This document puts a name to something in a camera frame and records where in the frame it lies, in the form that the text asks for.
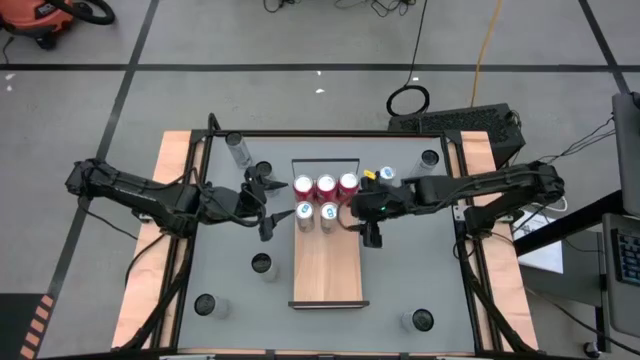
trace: white paper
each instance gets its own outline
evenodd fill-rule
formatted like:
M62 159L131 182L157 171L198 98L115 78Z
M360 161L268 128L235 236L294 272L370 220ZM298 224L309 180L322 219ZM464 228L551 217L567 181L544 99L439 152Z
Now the white paper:
M513 228L517 228L520 224L529 218L533 214L530 211L524 212L524 216L518 219L513 224ZM547 225L547 219L549 223L552 223L554 219L545 218L544 215L537 214L531 220L529 220L522 229L513 233L513 238L517 242L519 238L529 234L545 225ZM537 269L552 271L558 274L562 274L564 271L562 264L562 243L557 241L551 245L547 245L536 251L522 255L518 258L518 262L525 266L531 266Z

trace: orange vacuum cleaner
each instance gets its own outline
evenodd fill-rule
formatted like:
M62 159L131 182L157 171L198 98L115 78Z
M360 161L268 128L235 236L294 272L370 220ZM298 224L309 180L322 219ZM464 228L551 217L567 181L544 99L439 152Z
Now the orange vacuum cleaner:
M103 0L87 0L104 12L94 16L93 8L71 0L0 0L0 26L13 35L36 40L45 50L53 49L57 36L69 29L74 19L109 25L116 16Z

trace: black keyboard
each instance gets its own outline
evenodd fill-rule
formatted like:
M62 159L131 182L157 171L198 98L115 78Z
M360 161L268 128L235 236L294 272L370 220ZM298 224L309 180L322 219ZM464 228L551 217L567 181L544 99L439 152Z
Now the black keyboard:
M617 230L613 258L618 281L640 286L640 237Z

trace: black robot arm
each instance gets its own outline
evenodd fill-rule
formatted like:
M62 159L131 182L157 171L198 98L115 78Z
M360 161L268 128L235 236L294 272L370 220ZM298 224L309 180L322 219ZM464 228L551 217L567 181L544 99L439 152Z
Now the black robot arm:
M363 177L361 190L351 200L351 214L364 223L349 228L362 234L364 246L380 248L379 221L407 214L433 214L459 200L493 193L503 195L485 206L470 206L464 211L469 235L488 237L494 223L508 213L534 202L548 205L558 201L564 195L564 181L553 166L542 162L461 178L407 178L399 187L380 183L378 176Z
M75 163L67 190L89 199L105 197L131 208L134 215L150 216L161 230L179 238L190 237L198 223L217 224L231 221L245 227L259 226L260 239L270 240L277 222L293 210L266 216L265 190L286 187L258 175L255 167L244 174L245 182L237 193L225 187L207 184L181 184L192 169L169 184L160 184L121 172L106 162L88 159Z

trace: floor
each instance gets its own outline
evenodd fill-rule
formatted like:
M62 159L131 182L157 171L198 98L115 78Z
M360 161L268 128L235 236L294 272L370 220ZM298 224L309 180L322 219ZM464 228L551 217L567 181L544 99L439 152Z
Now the floor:
M40 357L109 350L134 248L77 211L63 186L74 161L98 155L150 177L162 133L202 128L211 111L224 128L385 129L423 2L386 18L332 0L276 14L257 0L108 3L114 25L77 23L49 52L16 38L11 65L0 65L0 289L57 298ZM431 92L429 110L468 106L494 5L429 1L413 75ZM640 88L639 12L636 0L504 1L476 104L518 110L527 141L519 161L561 152L609 118L614 93ZM0 44L7 38L1 32ZM418 101L403 95L396 111ZM619 187L613 138L556 165L569 211ZM91 209L137 232L126 209L103 200ZM558 302L593 324L592 308ZM593 339L540 299L529 304L549 353L580 356Z

